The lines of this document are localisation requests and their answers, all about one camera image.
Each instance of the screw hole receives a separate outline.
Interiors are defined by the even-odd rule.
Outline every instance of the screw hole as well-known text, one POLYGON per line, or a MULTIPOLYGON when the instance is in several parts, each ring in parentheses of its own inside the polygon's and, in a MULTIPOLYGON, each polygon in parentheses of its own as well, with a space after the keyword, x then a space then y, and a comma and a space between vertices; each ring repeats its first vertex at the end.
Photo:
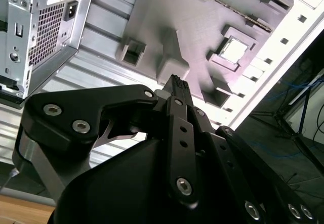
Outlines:
POLYGON ((227 161, 227 165, 228 165, 229 167, 231 167, 231 168, 234 168, 234 165, 233 165, 233 163, 232 163, 231 161, 227 161))
POLYGON ((180 145, 184 148, 187 148, 188 147, 188 144, 184 141, 180 141, 180 145))
POLYGON ((182 132, 185 132, 185 133, 187 132, 187 129, 185 127, 183 127, 183 126, 181 126, 180 129, 181 129, 182 132))
POLYGON ((20 59, 19 59, 19 56, 17 53, 11 53, 9 55, 10 59, 13 61, 13 62, 20 62, 20 59))

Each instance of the rectangular slot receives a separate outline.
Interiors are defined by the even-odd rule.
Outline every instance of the rectangular slot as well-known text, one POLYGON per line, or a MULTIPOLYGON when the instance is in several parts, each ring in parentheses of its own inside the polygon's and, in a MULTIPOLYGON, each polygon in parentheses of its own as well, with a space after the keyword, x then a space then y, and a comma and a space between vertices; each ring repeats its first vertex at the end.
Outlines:
POLYGON ((250 80, 252 80, 252 81, 254 81, 254 82, 257 82, 259 79, 257 79, 256 77, 252 76, 252 77, 250 78, 250 80))
POLYGON ((224 110, 227 111, 227 112, 229 112, 229 113, 233 112, 232 109, 224 109, 224 110))
POLYGON ((141 49, 138 48, 135 43, 131 42, 125 54, 124 61, 132 65, 136 65, 140 53, 141 53, 141 49))
POLYGON ((273 60, 267 58, 267 59, 264 60, 264 62, 270 65, 273 62, 273 60))
POLYGON ((280 42, 283 44, 288 44, 289 40, 286 38, 283 38, 280 42))
POLYGON ((300 16, 298 17, 298 20, 299 20, 300 22, 304 23, 304 22, 306 22, 307 18, 306 18, 305 16, 303 16, 303 15, 300 15, 300 16))
POLYGON ((241 93, 237 94, 237 96, 239 96, 242 99, 245 97, 245 95, 244 94, 241 94, 241 93))
POLYGON ((136 66, 137 63, 143 58, 145 48, 145 44, 128 38, 121 55, 121 60, 136 66))
POLYGON ((18 23, 15 23, 15 35, 22 38, 23 34, 24 25, 19 25, 18 23))

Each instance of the computer power supply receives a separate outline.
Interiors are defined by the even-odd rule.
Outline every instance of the computer power supply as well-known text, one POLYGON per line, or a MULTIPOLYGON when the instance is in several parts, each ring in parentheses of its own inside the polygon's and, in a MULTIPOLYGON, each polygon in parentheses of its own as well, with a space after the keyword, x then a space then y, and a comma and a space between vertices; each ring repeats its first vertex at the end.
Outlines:
POLYGON ((77 52, 91 0, 0 0, 0 102, 20 108, 77 52))

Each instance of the square hole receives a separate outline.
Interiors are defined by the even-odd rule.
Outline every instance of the square hole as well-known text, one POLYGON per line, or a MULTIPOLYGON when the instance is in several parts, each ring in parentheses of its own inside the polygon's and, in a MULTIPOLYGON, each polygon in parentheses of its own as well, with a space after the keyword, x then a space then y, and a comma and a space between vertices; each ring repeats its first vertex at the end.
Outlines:
POLYGON ((303 16, 303 15, 300 15, 298 17, 298 20, 301 21, 302 23, 304 23, 304 22, 306 22, 307 18, 305 16, 303 16))
POLYGON ((267 59, 264 60, 264 62, 265 62, 265 63, 268 63, 268 64, 270 65, 270 64, 273 62, 273 60, 267 58, 267 59))
POLYGON ((247 49, 248 46, 246 44, 232 38, 226 43, 219 56, 236 64, 244 56, 247 49))
POLYGON ((130 39, 128 46, 125 46, 124 48, 124 57, 122 58, 122 60, 136 66, 136 64, 141 59, 141 56, 144 54, 145 48, 145 44, 130 39))
POLYGON ((280 42, 283 44, 288 44, 289 40, 286 38, 283 38, 282 40, 280 40, 280 42))

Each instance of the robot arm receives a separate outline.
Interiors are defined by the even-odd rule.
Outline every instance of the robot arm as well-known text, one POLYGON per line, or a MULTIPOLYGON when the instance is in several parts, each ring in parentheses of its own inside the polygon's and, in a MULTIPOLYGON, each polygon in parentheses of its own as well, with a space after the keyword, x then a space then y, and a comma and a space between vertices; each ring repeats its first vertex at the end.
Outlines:
POLYGON ((317 223, 309 207, 230 128, 212 128, 188 83, 32 96, 13 161, 43 182, 49 223, 317 223), (99 166, 93 147, 147 133, 99 166))

